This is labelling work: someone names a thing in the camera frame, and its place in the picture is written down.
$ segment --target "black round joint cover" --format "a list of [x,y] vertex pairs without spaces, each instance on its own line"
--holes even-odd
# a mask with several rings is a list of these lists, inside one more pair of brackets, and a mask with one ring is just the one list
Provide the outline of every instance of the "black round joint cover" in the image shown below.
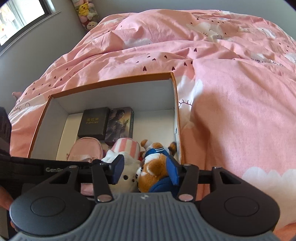
[[92,211],[91,202],[66,185],[28,191],[10,207],[16,229],[36,236],[55,236],[80,226]]
[[255,236],[273,230],[279,207],[251,185],[223,185],[202,199],[202,217],[216,229],[236,236]]

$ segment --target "pink duvet cover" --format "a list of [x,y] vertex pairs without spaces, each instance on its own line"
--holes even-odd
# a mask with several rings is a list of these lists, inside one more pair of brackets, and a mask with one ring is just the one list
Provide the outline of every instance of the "pink duvet cover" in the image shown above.
[[178,85],[186,162],[223,166],[268,193],[281,209],[276,233],[290,239],[296,230],[296,42],[259,17],[149,10],[104,18],[17,101],[9,114],[11,154],[27,156],[50,94],[169,71]]

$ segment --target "window sill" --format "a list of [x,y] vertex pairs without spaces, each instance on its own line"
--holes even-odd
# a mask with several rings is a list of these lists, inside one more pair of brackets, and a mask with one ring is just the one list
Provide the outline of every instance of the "window sill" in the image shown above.
[[41,21],[39,21],[38,23],[34,24],[32,27],[30,27],[29,29],[27,29],[25,32],[23,32],[22,34],[20,34],[16,39],[14,39],[9,45],[7,45],[7,47],[5,49],[3,49],[1,52],[0,52],[0,57],[3,53],[5,53],[5,51],[11,47],[16,41],[18,41],[20,38],[22,38],[25,34],[27,34],[30,30],[32,30],[33,28],[35,28],[36,26],[38,26],[40,23],[43,23],[44,21],[46,21],[47,19],[53,17],[54,15],[60,13],[61,10],[57,11],[57,12],[54,12],[52,13],[51,15],[48,15],[47,17],[45,17],[44,19],[42,19]]

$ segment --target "open box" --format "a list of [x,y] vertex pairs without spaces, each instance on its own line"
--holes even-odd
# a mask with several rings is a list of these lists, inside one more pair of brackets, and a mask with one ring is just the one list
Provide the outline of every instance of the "open box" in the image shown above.
[[176,159],[183,163],[179,140],[177,86],[173,73],[146,74],[100,81],[49,97],[36,127],[29,158],[66,161],[77,140],[84,110],[131,107],[133,139],[177,143]]

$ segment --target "window frame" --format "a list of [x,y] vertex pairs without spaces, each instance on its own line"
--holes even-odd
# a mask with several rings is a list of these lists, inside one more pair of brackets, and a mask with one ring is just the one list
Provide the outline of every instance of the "window frame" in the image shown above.
[[48,17],[49,15],[52,14],[46,0],[39,0],[40,5],[44,11],[44,14],[41,15],[40,17],[36,18],[35,20],[33,20],[32,22],[30,22],[29,24],[27,24],[26,26],[24,26],[23,28],[21,28],[19,31],[17,31],[14,35],[12,35],[3,45],[0,45],[0,54],[12,43],[14,42],[19,36],[21,36],[24,32],[26,32],[28,29],[30,29],[31,27],[33,27],[35,24],[39,23],[40,21],[42,21],[43,19],[45,19],[46,17]]

